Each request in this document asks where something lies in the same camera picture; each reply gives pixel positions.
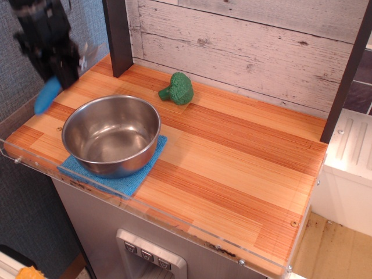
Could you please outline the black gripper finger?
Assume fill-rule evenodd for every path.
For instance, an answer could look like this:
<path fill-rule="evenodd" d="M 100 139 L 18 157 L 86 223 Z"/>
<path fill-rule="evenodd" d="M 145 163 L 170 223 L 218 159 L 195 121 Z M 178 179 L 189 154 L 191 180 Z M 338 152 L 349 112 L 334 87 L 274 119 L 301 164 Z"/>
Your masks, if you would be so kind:
<path fill-rule="evenodd" d="M 52 68 L 50 67 L 49 62 L 33 55 L 30 55 L 28 58 L 43 81 L 47 82 L 52 77 Z"/>
<path fill-rule="evenodd" d="M 78 79 L 79 59 L 62 58 L 54 63 L 54 73 L 64 90 L 71 87 Z"/>

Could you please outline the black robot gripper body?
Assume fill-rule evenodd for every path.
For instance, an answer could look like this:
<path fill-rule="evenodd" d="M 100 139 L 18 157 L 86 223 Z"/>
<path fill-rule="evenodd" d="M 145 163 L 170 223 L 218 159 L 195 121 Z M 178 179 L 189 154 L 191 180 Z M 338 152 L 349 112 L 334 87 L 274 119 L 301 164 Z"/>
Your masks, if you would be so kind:
<path fill-rule="evenodd" d="M 61 1 L 10 1 L 9 4 L 22 27 L 14 38 L 24 55 L 47 60 L 52 70 L 58 59 L 79 59 Z"/>

